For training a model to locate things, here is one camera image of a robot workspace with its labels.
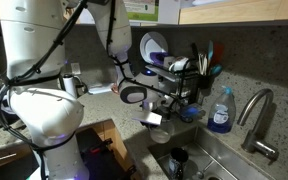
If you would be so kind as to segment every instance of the faucet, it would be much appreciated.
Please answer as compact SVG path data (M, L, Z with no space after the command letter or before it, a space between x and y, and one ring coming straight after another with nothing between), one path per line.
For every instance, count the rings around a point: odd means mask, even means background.
M269 106L272 104L273 100L273 91L271 89L262 89L257 92L245 105L237 124L244 126L249 114L251 113L253 107L258 103L258 101L265 96L265 102L262 107L262 110L258 116L258 119L255 123L253 130L249 130L243 144L242 148L246 152L253 153L256 150L264 154L271 161L275 161L278 158L279 152L278 149L267 142L265 142L261 137L259 137L260 127L263 122L263 117Z

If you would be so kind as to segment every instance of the plate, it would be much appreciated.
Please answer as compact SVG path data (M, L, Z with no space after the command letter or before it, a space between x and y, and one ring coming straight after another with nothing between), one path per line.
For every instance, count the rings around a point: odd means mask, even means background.
M153 64L150 54L152 52L167 52L167 42L160 33L148 32L142 37L140 51L144 61Z

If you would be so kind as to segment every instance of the countertop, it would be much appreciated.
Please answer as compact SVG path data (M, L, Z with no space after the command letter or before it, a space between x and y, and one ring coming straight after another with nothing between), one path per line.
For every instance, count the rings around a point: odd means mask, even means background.
M155 144L151 140L147 128L142 126L138 121L131 119L132 111L141 110L139 104L125 104L117 94L112 92L97 95L85 94L79 98L79 101L85 106L84 119L81 126L113 120L140 174L145 179L168 179L147 148ZM175 133L178 133L196 126L205 128L206 119L193 123L183 123L175 118L174 123ZM17 122L14 126L21 126L21 121ZM29 136L27 129L21 130L21 132ZM217 134L209 131L208 133L242 156L249 164L257 167L259 171L270 174L272 179L288 179L288 170L280 163L274 162L268 165L269 160L263 157L263 155L259 153L249 154L242 150L240 144L243 141L241 139L243 137L237 137L232 133ZM20 143L22 143L20 140L0 129L0 150Z

